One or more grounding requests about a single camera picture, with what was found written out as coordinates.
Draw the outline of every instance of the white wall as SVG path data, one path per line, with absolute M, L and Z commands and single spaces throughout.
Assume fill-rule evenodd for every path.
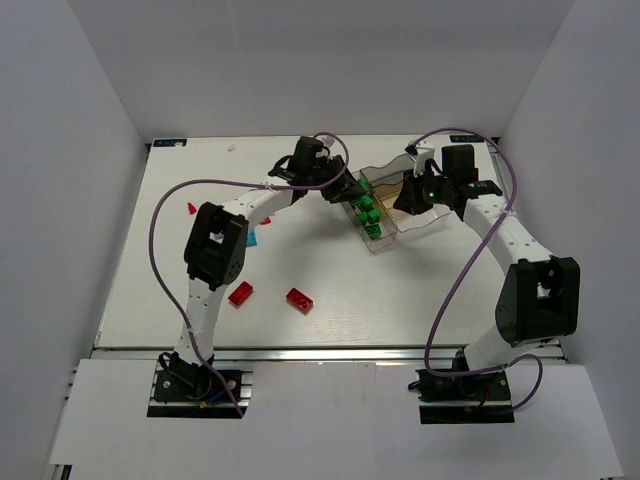
M 637 1 L 577 0 L 503 138 L 519 213 L 582 267 L 564 345 L 587 367 L 629 478 L 640 478 L 638 20 Z
M 69 0 L 154 136 L 502 133 L 573 0 Z
M 40 478 L 144 166 L 64 0 L 0 2 L 0 465 Z

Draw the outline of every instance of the white panel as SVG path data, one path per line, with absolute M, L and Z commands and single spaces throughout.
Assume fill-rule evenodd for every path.
M 577 1 L 505 133 L 521 218 L 582 268 L 584 363 L 625 474 L 640 478 L 640 3 Z
M 573 0 L 70 0 L 145 140 L 497 135 Z
M 353 170 L 385 164 L 411 139 L 344 137 Z M 277 159 L 293 151 L 296 140 L 189 139 L 186 147 L 151 150 L 99 346 L 166 348 L 178 339 L 181 318 L 155 281 L 147 254 L 149 221 L 162 194 L 192 178 L 262 181 Z M 433 139 L 436 146 L 442 141 L 440 136 Z M 229 152 L 232 144 L 235 149 Z M 486 147 L 475 145 L 481 177 L 495 180 Z M 166 203 L 157 225 L 156 256 L 183 304 L 183 252 L 194 219 L 187 202 L 222 203 L 242 191 L 194 186 Z M 240 308 L 223 303 L 216 347 L 423 344 L 443 298 L 480 242 L 451 215 L 443 228 L 408 232 L 395 245 L 372 254 L 342 207 L 325 202 L 317 192 L 278 212 L 271 224 L 258 226 L 256 234 L 258 246 L 247 249 L 244 269 L 228 292 L 242 281 L 255 291 Z M 480 336 L 494 323 L 502 283 L 499 265 L 484 253 L 451 303 L 436 341 L 460 345 Z M 313 299 L 306 315 L 285 302 L 292 287 Z
M 0 476 L 40 478 L 144 146 L 63 0 L 0 2 Z
M 515 424 L 420 425 L 408 366 L 260 364 L 242 420 L 146 418 L 154 361 L 83 361 L 51 456 L 73 480 L 620 475 L 580 366 L 548 366 Z M 536 367 L 508 370 L 513 395 Z

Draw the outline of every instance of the white table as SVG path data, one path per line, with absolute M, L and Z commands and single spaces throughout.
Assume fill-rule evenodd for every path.
M 346 136 L 352 171 L 383 165 L 414 136 Z M 155 282 L 147 232 L 160 196 L 184 180 L 209 177 L 263 181 L 297 137 L 193 138 L 184 147 L 152 148 L 97 346 L 170 348 L 181 319 Z M 438 144 L 443 138 L 435 137 Z M 340 152 L 339 146 L 333 152 Z M 489 155 L 476 144 L 484 179 L 496 178 Z M 160 271 L 179 299 L 187 297 L 182 255 L 194 216 L 187 202 L 222 203 L 243 189 L 194 186 L 176 193 L 160 215 L 156 251 Z M 399 236 L 370 253 L 339 205 L 310 193 L 256 229 L 238 282 L 254 286 L 240 308 L 220 310 L 215 344 L 224 347 L 412 346 L 423 344 L 442 299 L 480 239 L 450 215 L 441 229 Z M 439 345 L 477 338 L 494 322 L 502 273 L 484 253 L 460 288 L 436 337 Z M 230 293 L 237 286 L 231 285 Z M 285 302 L 296 287 L 314 301 L 303 315 Z
M 263 362 L 242 420 L 146 418 L 153 360 L 83 360 L 50 462 L 71 480 L 597 480 L 622 474 L 584 367 L 516 422 L 420 425 L 414 367 Z M 536 367 L 507 371 L 522 398 Z

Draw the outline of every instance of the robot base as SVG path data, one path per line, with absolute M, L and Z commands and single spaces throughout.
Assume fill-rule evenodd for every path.
M 204 366 L 187 364 L 174 353 L 161 361 L 147 417 L 239 418 L 220 380 Z M 236 399 L 242 388 L 241 370 L 219 370 Z
M 456 378 L 435 377 L 426 370 L 418 374 L 420 380 L 409 390 L 420 392 L 423 425 L 515 422 L 504 372 Z

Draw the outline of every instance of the blue block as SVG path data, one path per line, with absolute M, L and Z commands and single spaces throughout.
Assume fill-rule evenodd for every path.
M 255 247 L 258 245 L 258 239 L 256 238 L 256 232 L 251 230 L 247 236 L 247 247 Z

